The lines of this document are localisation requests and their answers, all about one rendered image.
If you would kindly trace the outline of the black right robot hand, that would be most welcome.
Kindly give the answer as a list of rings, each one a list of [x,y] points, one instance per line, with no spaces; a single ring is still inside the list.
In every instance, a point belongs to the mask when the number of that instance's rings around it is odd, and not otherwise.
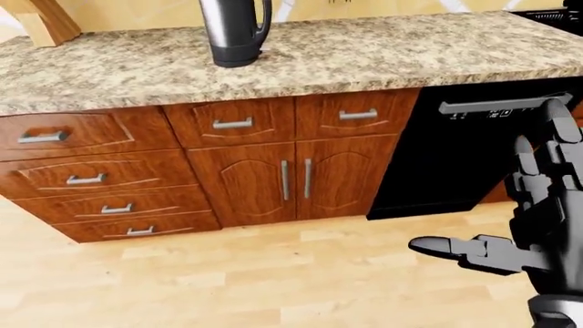
[[[517,203],[512,237],[416,237],[408,247],[468,270],[526,272],[538,294],[583,297],[583,128],[560,100],[547,100],[535,112],[541,144],[534,148],[519,136],[515,171],[505,179]]]

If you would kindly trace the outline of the steel black electric kettle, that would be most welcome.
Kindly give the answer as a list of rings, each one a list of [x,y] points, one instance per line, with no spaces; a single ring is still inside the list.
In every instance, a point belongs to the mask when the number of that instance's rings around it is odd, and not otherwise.
[[[259,58],[272,19],[272,0],[261,3],[259,24],[254,0],[199,0],[215,65],[245,67]]]

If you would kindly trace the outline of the black dishwasher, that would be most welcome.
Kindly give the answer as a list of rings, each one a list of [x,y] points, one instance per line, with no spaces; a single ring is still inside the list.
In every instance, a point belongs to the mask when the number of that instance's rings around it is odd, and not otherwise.
[[[534,147],[538,108],[441,114],[441,103],[476,103],[573,95],[583,101],[583,77],[423,87],[387,166],[368,220],[461,212],[474,208],[514,171],[514,144]]]

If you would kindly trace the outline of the wooden cabinet door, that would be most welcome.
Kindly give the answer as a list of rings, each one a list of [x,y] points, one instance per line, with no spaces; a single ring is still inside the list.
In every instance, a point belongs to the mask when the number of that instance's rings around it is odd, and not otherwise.
[[[297,142],[298,219],[367,214],[397,141],[397,135],[384,134]],[[307,158],[312,160],[309,199],[304,198]]]
[[[190,164],[224,228],[296,220],[295,144],[189,149]],[[289,164],[283,199],[281,161]]]

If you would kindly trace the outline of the black stove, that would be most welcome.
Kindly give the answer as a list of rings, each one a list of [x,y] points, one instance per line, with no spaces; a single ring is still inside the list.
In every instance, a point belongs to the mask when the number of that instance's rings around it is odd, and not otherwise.
[[[563,0],[563,7],[559,9],[522,10],[512,14],[583,36],[583,0]]]

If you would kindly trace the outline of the arched-groove wooden drawer front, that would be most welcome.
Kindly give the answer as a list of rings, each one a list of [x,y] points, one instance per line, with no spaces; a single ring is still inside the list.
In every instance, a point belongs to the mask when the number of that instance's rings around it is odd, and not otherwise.
[[[296,98],[296,135],[300,139],[398,134],[411,116],[420,89],[393,89],[309,95]],[[340,120],[339,111],[375,108],[378,117]]]
[[[189,103],[163,107],[179,139],[188,149],[291,141],[295,136],[294,100],[290,97]],[[214,129],[222,122],[253,118],[251,128]]]

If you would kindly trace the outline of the slim wooden drawer front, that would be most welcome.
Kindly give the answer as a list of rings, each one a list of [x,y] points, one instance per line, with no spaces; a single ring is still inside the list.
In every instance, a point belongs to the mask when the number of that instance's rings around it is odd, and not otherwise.
[[[13,203],[49,224],[131,219],[211,210],[200,185],[81,193],[19,199]],[[104,205],[116,208],[125,207],[129,203],[133,204],[133,209],[129,213],[118,215],[100,213]]]
[[[135,237],[126,235],[129,228],[142,230],[147,229],[149,226],[155,226],[153,234]],[[134,219],[60,223],[54,225],[53,228],[76,242],[126,240],[137,237],[154,237],[199,231],[219,231],[222,229],[212,211],[181,212]]]

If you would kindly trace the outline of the medium wooden drawer front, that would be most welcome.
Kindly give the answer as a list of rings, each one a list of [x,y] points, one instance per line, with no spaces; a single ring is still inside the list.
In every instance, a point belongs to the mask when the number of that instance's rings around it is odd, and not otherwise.
[[[91,178],[99,173],[107,174],[104,182],[66,184],[72,175]],[[197,182],[179,149],[0,163],[0,195],[10,200],[163,188]]]

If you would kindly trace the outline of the large wooden drawer front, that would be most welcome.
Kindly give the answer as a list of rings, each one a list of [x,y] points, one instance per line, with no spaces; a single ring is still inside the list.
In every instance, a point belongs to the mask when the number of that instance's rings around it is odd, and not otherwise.
[[[69,133],[65,141],[19,144],[23,133]],[[0,117],[0,161],[176,149],[158,106]]]

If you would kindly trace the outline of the light wooden corbel bracket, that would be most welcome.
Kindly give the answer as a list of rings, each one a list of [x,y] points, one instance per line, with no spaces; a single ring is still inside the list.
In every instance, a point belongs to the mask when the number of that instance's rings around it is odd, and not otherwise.
[[[81,35],[81,29],[56,0],[0,0],[38,48],[61,46]]]

